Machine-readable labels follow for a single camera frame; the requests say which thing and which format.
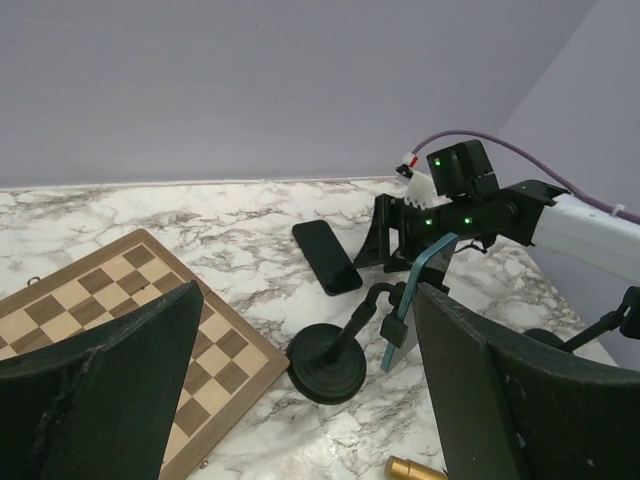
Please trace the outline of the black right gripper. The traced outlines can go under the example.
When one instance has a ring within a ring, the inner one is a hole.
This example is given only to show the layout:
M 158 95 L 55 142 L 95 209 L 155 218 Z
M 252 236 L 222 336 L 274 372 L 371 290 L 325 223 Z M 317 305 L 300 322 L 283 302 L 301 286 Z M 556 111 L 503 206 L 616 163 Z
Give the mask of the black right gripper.
M 497 177 L 480 141 L 434 152 L 427 163 L 436 192 L 449 201 L 420 208 L 388 194 L 377 196 L 371 226 L 353 260 L 356 268 L 407 270 L 424 249 L 448 233 L 490 246 L 515 223 L 515 205 L 498 197 Z

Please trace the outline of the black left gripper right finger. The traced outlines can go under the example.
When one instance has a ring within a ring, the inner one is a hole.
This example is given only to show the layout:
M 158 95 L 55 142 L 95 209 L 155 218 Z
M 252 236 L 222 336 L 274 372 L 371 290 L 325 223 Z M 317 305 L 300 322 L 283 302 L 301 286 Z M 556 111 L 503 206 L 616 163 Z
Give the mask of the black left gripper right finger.
M 413 312 L 449 478 L 638 478 L 638 372 L 546 345 L 427 283 Z

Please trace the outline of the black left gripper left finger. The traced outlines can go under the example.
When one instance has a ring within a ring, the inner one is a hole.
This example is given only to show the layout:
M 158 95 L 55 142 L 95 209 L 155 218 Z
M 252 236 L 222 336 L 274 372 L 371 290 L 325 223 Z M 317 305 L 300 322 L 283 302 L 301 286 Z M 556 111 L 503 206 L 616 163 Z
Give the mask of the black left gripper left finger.
M 191 281 L 2 361 L 2 478 L 158 478 L 201 311 Z

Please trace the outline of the teal phone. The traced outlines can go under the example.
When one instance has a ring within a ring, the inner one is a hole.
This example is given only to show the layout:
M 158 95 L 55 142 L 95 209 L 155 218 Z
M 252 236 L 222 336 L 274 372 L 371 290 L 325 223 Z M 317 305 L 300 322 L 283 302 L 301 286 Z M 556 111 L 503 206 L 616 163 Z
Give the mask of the teal phone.
M 451 259 L 454 255 L 458 236 L 448 233 L 419 254 L 413 262 L 400 303 L 382 323 L 380 335 L 387 342 L 381 363 L 384 372 L 391 372 L 417 345 L 417 331 L 412 303 L 421 283 L 428 283 L 449 294 L 450 288 L 444 284 Z

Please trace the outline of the black phone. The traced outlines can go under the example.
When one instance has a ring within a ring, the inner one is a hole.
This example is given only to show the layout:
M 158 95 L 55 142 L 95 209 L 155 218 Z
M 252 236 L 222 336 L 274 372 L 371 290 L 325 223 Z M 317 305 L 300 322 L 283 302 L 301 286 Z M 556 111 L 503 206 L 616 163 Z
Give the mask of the black phone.
M 326 221 L 298 223 L 292 227 L 292 234 L 328 296 L 342 295 L 363 286 L 361 276 Z

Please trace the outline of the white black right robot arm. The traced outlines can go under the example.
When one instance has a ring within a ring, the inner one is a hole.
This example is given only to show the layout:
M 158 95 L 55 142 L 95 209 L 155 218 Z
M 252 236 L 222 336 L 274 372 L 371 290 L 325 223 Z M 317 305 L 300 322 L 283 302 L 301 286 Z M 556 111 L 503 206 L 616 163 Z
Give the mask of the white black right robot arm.
M 500 187 L 478 140 L 454 144 L 426 160 L 435 191 L 446 197 L 446 203 L 433 206 L 428 197 L 378 196 L 355 267 L 381 265 L 387 272 L 404 271 L 447 234 L 460 241 L 479 241 L 484 248 L 503 236 L 638 284 L 638 224 L 539 180 Z

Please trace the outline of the black small phone stand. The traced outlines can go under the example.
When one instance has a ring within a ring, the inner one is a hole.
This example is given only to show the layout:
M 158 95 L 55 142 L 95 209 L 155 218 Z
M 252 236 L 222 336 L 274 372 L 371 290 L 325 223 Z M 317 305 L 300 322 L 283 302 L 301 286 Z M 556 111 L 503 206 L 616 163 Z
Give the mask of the black small phone stand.
M 613 330 L 618 330 L 626 338 L 639 339 L 638 286 L 631 286 L 626 290 L 623 300 L 616 310 L 606 313 L 598 322 L 569 340 L 563 341 L 554 333 L 543 329 L 530 329 L 525 332 L 525 335 L 552 348 L 573 353 L 590 341 Z

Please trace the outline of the black phone stand ribbed base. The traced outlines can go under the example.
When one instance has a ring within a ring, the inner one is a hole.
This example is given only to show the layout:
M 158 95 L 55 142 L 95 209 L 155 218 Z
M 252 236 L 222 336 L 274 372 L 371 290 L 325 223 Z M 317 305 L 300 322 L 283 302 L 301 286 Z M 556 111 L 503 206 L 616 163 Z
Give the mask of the black phone stand ribbed base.
M 411 303 L 415 282 L 376 283 L 370 287 L 344 327 L 316 323 L 300 330 L 289 343 L 288 375 L 296 389 L 308 399 L 337 405 L 353 398 L 362 387 L 367 361 L 356 336 L 377 311 L 378 297 L 387 293 L 392 311 L 382 322 L 380 335 L 388 342 L 381 364 L 391 371 L 417 345 L 417 331 Z

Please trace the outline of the gold metal cylinder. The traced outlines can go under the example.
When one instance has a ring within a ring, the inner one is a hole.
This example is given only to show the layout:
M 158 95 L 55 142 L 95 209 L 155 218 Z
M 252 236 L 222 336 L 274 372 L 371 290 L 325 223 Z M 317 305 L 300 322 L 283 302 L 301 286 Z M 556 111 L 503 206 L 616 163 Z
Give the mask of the gold metal cylinder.
M 448 480 L 446 473 L 413 460 L 390 456 L 384 467 L 384 475 L 390 480 Z

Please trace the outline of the wooden chessboard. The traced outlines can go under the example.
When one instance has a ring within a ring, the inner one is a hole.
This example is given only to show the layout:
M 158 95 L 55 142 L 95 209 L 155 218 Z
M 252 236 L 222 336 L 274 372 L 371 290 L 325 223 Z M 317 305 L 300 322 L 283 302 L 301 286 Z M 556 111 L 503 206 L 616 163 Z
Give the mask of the wooden chessboard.
M 5 479 L 184 479 L 288 360 L 144 230 L 1 303 Z

